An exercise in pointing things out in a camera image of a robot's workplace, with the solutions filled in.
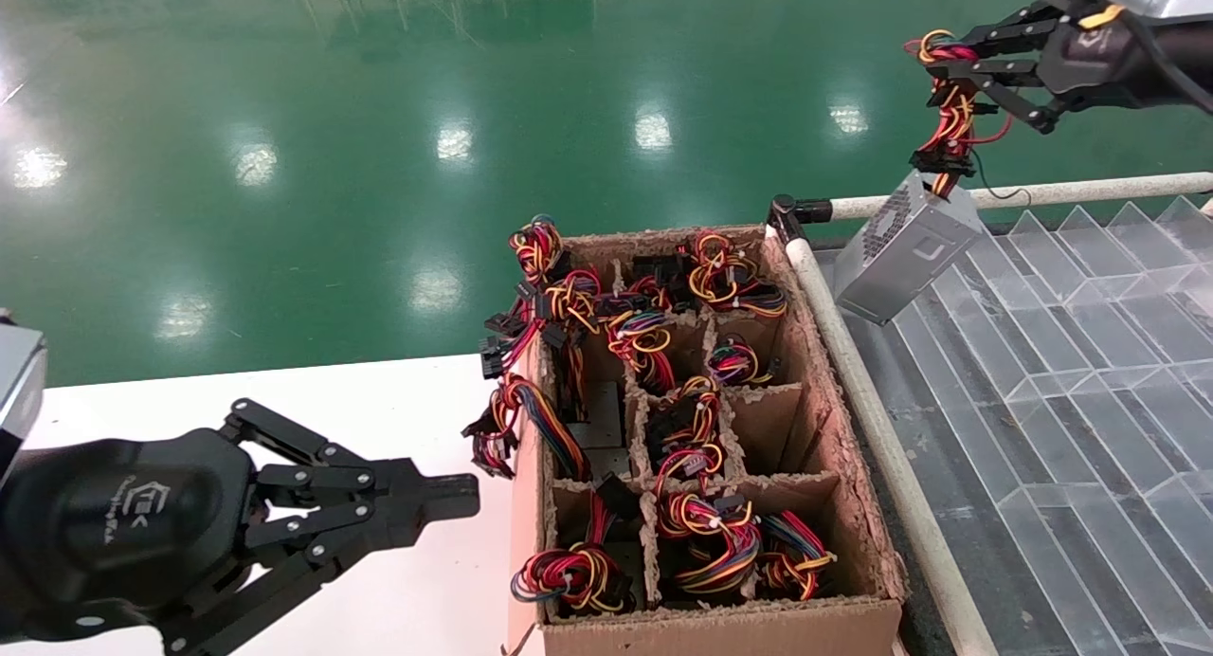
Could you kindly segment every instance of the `power supply unit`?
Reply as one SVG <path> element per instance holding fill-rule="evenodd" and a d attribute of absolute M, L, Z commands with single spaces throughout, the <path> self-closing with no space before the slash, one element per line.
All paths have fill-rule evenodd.
<path fill-rule="evenodd" d="M 859 229 L 835 263 L 835 302 L 889 323 L 985 232 L 972 195 L 930 193 L 934 173 L 913 171 Z"/>

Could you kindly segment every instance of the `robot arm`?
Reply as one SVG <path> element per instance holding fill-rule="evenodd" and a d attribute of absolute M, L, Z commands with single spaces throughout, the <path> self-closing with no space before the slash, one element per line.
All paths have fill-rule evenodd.
<path fill-rule="evenodd" d="M 22 361 L 0 366 L 13 449 L 41 398 L 41 341 L 0 324 L 0 353 Z M 241 443 L 290 464 L 257 470 Z M 152 626 L 170 656 L 230 654 L 369 553 L 480 502 L 473 475 L 368 461 L 251 400 L 172 440 L 18 452 L 2 484 L 0 644 Z M 270 520 L 272 508 L 313 510 Z M 255 565 L 268 571 L 247 582 Z"/>
<path fill-rule="evenodd" d="M 929 63 L 932 76 L 1038 132 L 1092 107 L 1192 104 L 1213 115 L 1213 0 L 1037 0 L 959 44 L 972 53 Z M 1018 56 L 1029 52 L 1040 56 Z M 1043 87 L 1052 102 L 1029 102 L 1019 87 Z"/>

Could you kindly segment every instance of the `cardboard box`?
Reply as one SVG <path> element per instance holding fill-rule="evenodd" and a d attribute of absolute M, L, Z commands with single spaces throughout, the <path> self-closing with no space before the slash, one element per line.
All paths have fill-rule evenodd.
<path fill-rule="evenodd" d="M 636 612 L 620 616 L 562 617 L 556 603 L 522 604 L 511 599 L 506 650 L 541 639 L 547 656 L 626 654 L 656 656 L 887 656 L 895 639 L 906 595 L 905 569 L 893 548 L 876 502 L 870 474 L 853 434 L 850 416 L 820 341 L 813 315 L 779 241 L 765 240 L 761 226 L 716 228 L 757 259 L 761 274 L 775 280 L 788 297 L 781 319 L 754 319 L 746 312 L 716 314 L 710 309 L 671 315 L 671 363 L 678 380 L 704 370 L 716 341 L 740 332 L 763 365 L 781 358 L 774 383 L 762 389 L 724 389 L 721 441 L 728 452 L 723 478 L 713 486 L 740 492 L 758 514 L 792 509 L 824 540 L 838 561 L 824 574 L 824 597 L 809 601 L 746 600 L 739 605 L 702 607 L 667 605 L 660 574 L 662 544 L 655 534 L 656 497 L 648 464 L 644 430 L 656 399 L 637 386 L 606 350 L 602 337 L 583 344 L 587 383 L 619 381 L 623 388 L 625 435 L 631 475 L 642 495 L 643 521 L 623 530 L 622 543 L 639 544 L 631 559 L 642 578 L 633 588 L 643 600 Z M 566 238 L 576 267 L 592 264 L 605 284 L 630 279 L 634 255 L 671 255 L 696 228 L 662 233 Z M 546 346 L 533 346 L 519 371 L 541 387 L 553 388 Z M 590 484 L 556 479 L 553 458 L 524 423 L 514 483 L 511 567 L 518 569 L 540 549 L 583 535 Z M 695 484 L 672 484 L 693 489 Z M 533 633 L 533 626 L 539 629 Z"/>

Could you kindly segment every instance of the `white table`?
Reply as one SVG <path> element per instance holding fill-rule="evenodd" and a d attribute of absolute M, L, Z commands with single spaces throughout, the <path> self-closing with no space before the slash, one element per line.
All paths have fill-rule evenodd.
<path fill-rule="evenodd" d="M 490 381 L 473 354 L 303 370 L 194 376 L 47 389 L 25 447 L 120 437 L 163 440 L 220 427 L 252 398 L 368 458 L 411 457 L 422 474 L 480 475 L 480 514 L 440 521 L 410 549 L 360 561 L 240 649 L 240 656 L 496 655 L 506 634 L 509 483 L 469 462 L 460 430 L 479 417 Z M 280 458 L 254 447 L 258 466 Z M 533 640 L 534 649 L 541 640 Z M 22 643 L 2 656 L 153 656 L 152 628 L 61 644 Z"/>

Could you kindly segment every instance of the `ventilation grille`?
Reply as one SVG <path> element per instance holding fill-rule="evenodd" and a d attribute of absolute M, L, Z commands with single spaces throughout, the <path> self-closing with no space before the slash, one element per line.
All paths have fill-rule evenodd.
<path fill-rule="evenodd" d="M 864 263 L 876 258 L 893 241 L 893 236 L 898 236 L 909 216 L 910 188 L 901 184 L 864 226 Z"/>

